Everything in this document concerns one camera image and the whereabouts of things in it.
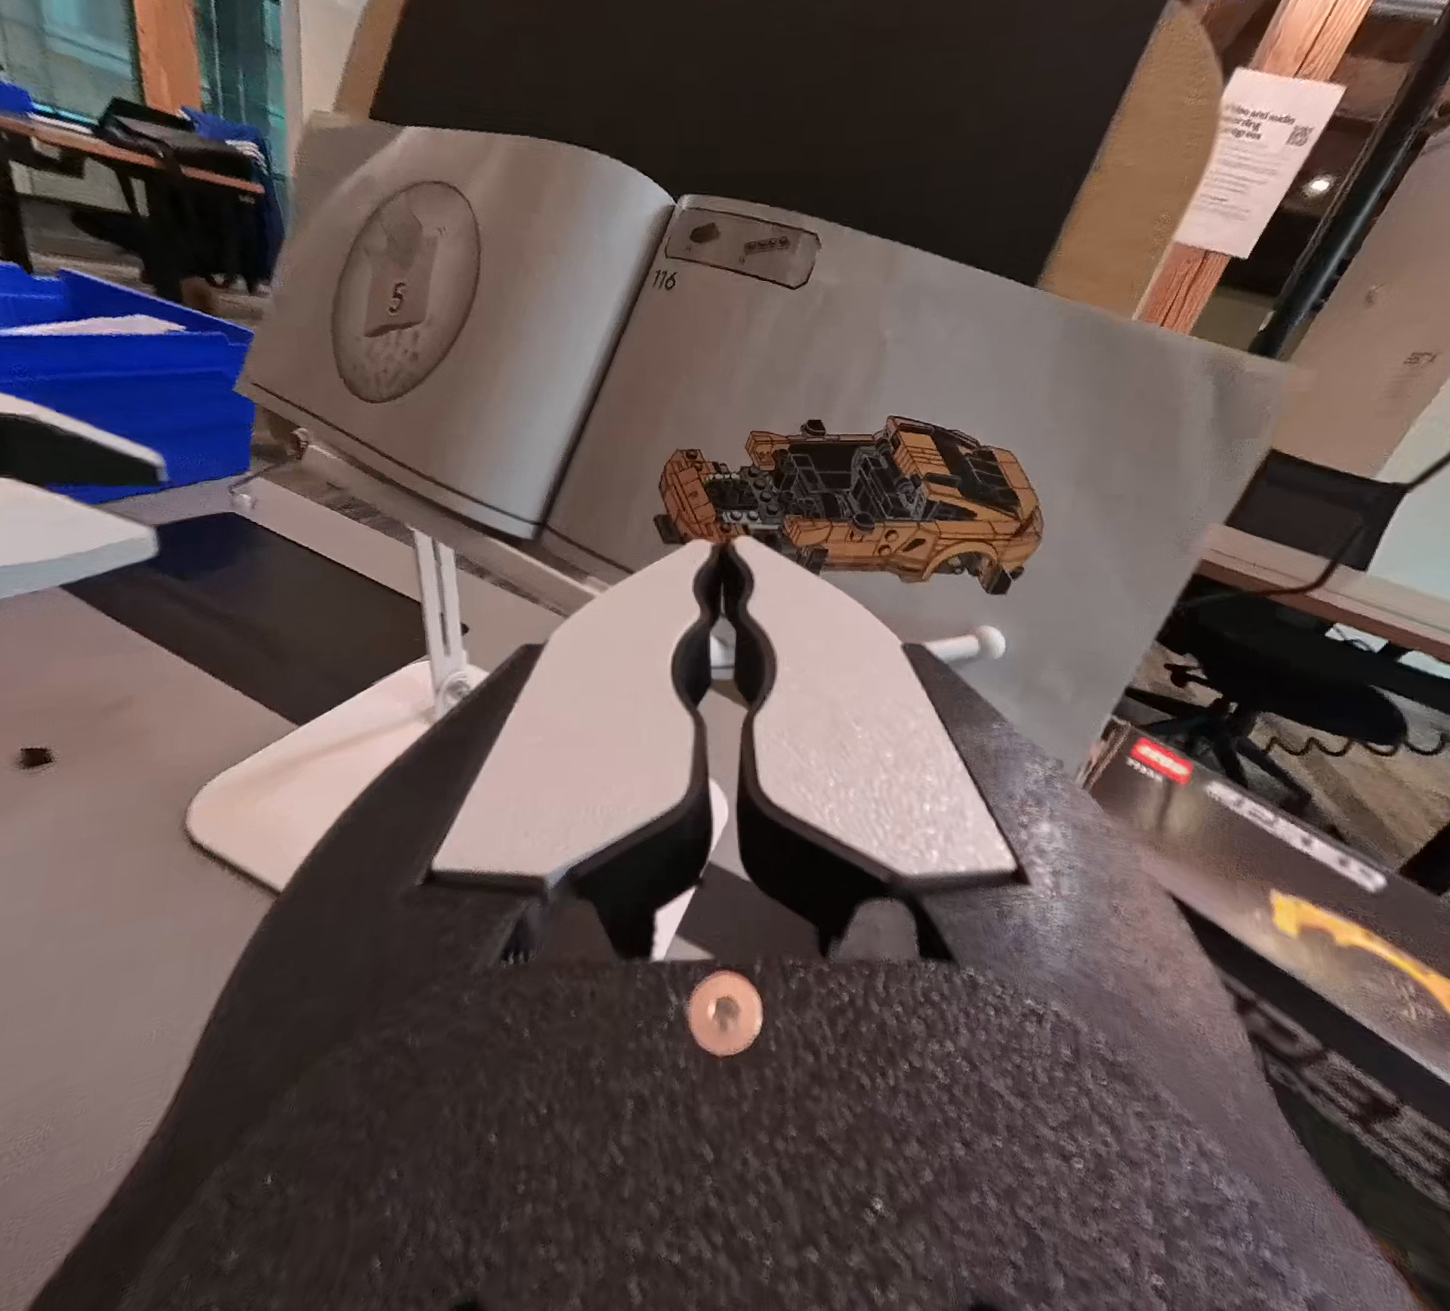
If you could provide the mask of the instruction booklet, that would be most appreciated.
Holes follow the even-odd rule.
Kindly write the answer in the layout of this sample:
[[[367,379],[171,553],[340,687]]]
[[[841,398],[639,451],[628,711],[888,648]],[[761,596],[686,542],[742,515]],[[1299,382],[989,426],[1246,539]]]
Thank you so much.
[[[239,386],[394,494],[615,583],[690,542],[825,577],[1087,756],[1260,468],[1281,365],[563,142],[370,124]]]

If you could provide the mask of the long wooden desk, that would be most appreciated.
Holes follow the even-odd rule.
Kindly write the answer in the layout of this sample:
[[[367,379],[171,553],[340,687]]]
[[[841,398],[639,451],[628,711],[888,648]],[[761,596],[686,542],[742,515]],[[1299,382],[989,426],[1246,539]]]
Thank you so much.
[[[1448,599],[1266,540],[1226,524],[1205,539],[1198,575],[1297,613],[1448,663]]]

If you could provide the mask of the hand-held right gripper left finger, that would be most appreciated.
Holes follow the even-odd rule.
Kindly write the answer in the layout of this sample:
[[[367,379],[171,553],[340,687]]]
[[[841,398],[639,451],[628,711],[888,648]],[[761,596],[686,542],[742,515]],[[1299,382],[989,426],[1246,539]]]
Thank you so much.
[[[553,631],[432,877],[580,900],[621,956],[668,956],[723,832],[699,711],[719,586],[719,549],[681,545]]]

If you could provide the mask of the cluttered wooden desk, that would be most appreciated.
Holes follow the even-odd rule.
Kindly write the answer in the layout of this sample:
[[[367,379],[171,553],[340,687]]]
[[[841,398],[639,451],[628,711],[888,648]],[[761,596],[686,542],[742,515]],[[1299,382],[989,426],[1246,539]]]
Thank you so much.
[[[98,238],[137,264],[145,287],[186,303],[199,288],[270,279],[269,187],[257,160],[233,142],[196,133],[184,115],[113,101],[92,128],[38,113],[3,111],[1,256],[33,272],[15,166],[82,178],[91,164],[116,178],[122,211],[89,207]]]

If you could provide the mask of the black lego set box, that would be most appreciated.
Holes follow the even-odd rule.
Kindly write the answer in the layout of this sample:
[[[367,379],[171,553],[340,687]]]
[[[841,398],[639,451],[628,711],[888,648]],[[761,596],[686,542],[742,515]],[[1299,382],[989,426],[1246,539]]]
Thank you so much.
[[[1320,1173],[1447,1308],[1447,901],[1125,720],[1084,785],[1214,963]]]

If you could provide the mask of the blue plastic bin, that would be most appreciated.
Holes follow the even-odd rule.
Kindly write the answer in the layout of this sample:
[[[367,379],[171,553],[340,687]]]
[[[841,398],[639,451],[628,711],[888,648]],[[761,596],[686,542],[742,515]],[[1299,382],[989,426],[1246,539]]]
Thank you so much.
[[[249,344],[242,324],[98,276],[1,266],[1,395],[142,444],[168,469],[163,486],[41,486],[74,503],[106,510],[243,479],[255,427],[239,392]]]

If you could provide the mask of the black stand pole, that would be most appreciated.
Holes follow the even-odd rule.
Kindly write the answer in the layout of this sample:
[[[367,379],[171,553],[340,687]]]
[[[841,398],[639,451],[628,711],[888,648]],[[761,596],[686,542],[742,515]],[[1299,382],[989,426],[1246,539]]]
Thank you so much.
[[[1248,346],[1255,358],[1281,359],[1332,293],[1387,198],[1399,187],[1439,110],[1448,80],[1448,7],[1371,131],[1320,219],[1278,300]]]

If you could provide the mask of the white door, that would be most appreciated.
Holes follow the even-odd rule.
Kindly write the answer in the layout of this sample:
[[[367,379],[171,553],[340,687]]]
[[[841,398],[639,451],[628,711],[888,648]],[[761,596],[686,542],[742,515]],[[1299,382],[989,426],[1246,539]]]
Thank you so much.
[[[299,199],[297,154],[313,113],[331,110],[368,0],[279,0],[284,104],[282,208],[291,222]]]

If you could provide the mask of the white paper sign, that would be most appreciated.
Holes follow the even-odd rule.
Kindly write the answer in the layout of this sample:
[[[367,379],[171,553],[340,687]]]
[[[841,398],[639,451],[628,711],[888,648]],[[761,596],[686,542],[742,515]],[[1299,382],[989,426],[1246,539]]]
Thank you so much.
[[[1172,241],[1251,255],[1343,95],[1334,81],[1237,68],[1222,92],[1204,175]]]

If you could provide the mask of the white book stand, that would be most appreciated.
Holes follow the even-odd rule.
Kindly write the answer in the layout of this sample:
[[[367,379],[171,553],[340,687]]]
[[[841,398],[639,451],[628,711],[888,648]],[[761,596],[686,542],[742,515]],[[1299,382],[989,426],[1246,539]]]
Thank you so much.
[[[406,0],[375,101],[384,125],[580,146],[674,198],[819,217],[1050,293],[1039,287],[1048,255],[1167,1]],[[458,578],[458,543],[513,540],[435,513],[308,444],[408,524],[426,610],[442,572]],[[736,684],[722,556],[742,540],[681,545],[695,542],[719,549],[710,655],[728,625],[743,704],[739,782],[749,704]],[[281,892],[307,859],[322,865],[326,835],[340,847],[340,818],[382,809],[388,790],[411,794],[415,808],[435,799],[444,838],[553,631],[660,559],[612,584],[563,571],[571,610],[488,670],[447,648],[439,675],[429,627],[427,666],[390,672],[210,781],[187,811],[190,841]],[[1113,711],[1071,767],[970,675],[1006,658],[1000,630],[899,639],[1024,877],[1026,830],[997,806],[1004,790],[988,778],[985,738],[1003,732],[1022,759],[1006,769],[1009,784],[1033,791],[1057,776],[1068,797],[1081,797],[1081,769]]]

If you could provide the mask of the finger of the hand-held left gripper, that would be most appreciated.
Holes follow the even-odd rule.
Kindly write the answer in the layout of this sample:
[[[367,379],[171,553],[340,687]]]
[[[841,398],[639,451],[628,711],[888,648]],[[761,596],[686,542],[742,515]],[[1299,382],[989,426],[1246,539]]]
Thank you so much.
[[[156,450],[17,395],[1,395],[1,477],[39,488],[169,483]]]
[[[23,482],[1,480],[1,599],[151,560],[154,527]]]

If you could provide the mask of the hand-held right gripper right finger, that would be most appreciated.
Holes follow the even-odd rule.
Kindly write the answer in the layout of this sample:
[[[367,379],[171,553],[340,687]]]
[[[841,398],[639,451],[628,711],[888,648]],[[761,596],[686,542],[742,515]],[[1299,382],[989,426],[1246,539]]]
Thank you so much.
[[[908,654],[852,595],[754,539],[722,556],[748,877],[841,939],[862,903],[997,888],[1018,856]]]

